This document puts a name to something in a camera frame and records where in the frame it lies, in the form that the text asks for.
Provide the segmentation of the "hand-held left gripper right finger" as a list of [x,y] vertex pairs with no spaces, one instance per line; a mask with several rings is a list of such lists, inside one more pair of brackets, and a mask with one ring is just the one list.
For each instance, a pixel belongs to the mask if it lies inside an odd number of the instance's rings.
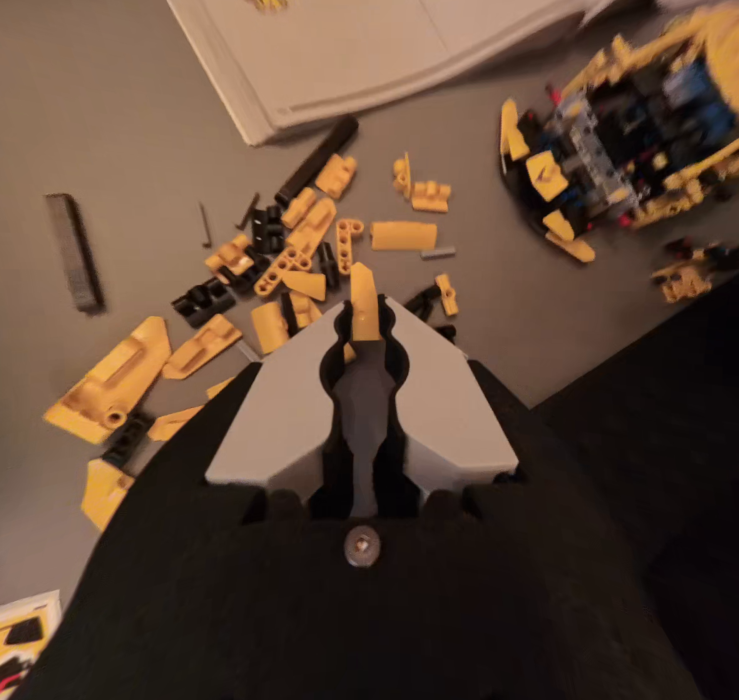
[[416,517],[432,493],[520,480],[520,461],[466,355],[389,297],[378,298],[393,381],[373,462],[381,518]]

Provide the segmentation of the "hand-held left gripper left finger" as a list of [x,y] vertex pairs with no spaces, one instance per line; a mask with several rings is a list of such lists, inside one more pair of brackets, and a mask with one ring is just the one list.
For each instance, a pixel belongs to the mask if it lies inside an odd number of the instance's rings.
[[335,388],[352,321],[350,302],[341,302],[262,363],[206,471],[208,483],[287,490],[315,518],[349,517],[354,457]]

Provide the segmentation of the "yellow toy brick car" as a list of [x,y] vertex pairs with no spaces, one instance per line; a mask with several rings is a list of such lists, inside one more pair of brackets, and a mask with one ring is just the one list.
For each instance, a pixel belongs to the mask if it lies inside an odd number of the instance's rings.
[[700,7],[652,41],[622,36],[544,118],[500,111],[501,180],[528,226],[580,263],[603,221],[640,229],[737,191],[737,1]]

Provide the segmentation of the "yellow wedge brick piece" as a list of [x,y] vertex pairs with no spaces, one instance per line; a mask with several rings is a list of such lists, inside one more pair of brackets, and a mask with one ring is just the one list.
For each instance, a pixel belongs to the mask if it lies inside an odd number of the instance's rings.
[[378,294],[374,276],[361,262],[354,263],[350,270],[350,300],[353,307],[353,341],[380,341]]

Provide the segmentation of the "pile of yellow brick pieces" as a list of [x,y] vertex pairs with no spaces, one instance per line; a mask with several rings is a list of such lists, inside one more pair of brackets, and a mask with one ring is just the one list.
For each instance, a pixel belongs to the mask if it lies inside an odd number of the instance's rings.
[[278,216],[278,227],[291,233],[282,252],[264,265],[266,254],[239,234],[207,264],[213,274],[203,285],[180,298],[176,307],[196,330],[176,351],[162,317],[148,317],[43,415],[57,428],[90,444],[102,445],[120,429],[142,427],[136,407],[160,377],[186,379],[242,340],[226,318],[232,290],[254,291],[263,300],[251,313],[262,355],[272,354],[297,332],[321,317],[316,301],[325,301],[329,286],[348,277],[353,265],[352,242],[364,231],[361,221],[336,217],[335,201],[356,172],[356,160],[332,154],[316,178]]

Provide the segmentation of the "yellow brick wing piece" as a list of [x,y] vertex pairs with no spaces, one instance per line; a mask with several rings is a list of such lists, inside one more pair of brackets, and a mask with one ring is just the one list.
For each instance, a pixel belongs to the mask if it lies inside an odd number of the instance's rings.
[[653,271],[650,280],[670,305],[709,293],[715,274],[738,268],[737,245],[712,242],[697,246],[689,237],[682,237],[665,244],[664,251],[671,262]]

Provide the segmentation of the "grey desk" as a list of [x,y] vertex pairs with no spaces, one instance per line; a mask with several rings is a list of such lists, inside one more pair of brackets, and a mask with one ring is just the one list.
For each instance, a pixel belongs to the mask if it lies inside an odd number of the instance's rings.
[[[324,130],[250,148],[235,130],[164,0],[2,0],[2,604],[59,590],[67,603],[98,533],[80,511],[97,448],[44,412],[142,320],[166,318],[178,347],[191,329],[171,300],[208,277],[198,204],[214,243],[230,240],[254,192],[271,201]],[[341,212],[407,218],[393,160],[452,187],[438,222],[449,261],[374,252],[359,261],[398,301],[447,271],[457,343],[534,406],[675,311],[649,282],[662,245],[688,234],[737,241],[737,200],[643,231],[596,230],[579,267],[536,237],[500,183],[500,104],[543,111],[616,33],[649,40],[660,19],[615,20],[553,56],[490,71],[363,114]],[[44,196],[79,205],[106,311],[77,311]]]

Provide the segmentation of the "long black brick beam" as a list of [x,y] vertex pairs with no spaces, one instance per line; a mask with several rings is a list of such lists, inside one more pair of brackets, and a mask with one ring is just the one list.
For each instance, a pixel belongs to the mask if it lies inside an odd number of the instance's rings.
[[357,132],[358,119],[354,115],[344,115],[334,123],[323,141],[311,151],[277,190],[274,195],[275,203],[282,208],[287,208],[290,202],[318,176],[330,157],[338,154]]

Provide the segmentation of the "small black perforated beam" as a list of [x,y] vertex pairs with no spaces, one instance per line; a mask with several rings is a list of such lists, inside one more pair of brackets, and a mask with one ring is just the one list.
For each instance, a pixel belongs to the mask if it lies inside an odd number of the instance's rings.
[[75,309],[93,317],[104,313],[104,293],[77,201],[67,193],[46,194],[43,198]]

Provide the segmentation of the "open instruction booklet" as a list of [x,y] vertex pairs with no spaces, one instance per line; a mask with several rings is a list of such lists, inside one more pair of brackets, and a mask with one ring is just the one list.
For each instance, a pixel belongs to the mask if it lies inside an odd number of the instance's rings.
[[[372,110],[637,0],[166,0],[243,141]],[[654,0],[670,11],[716,0]]]

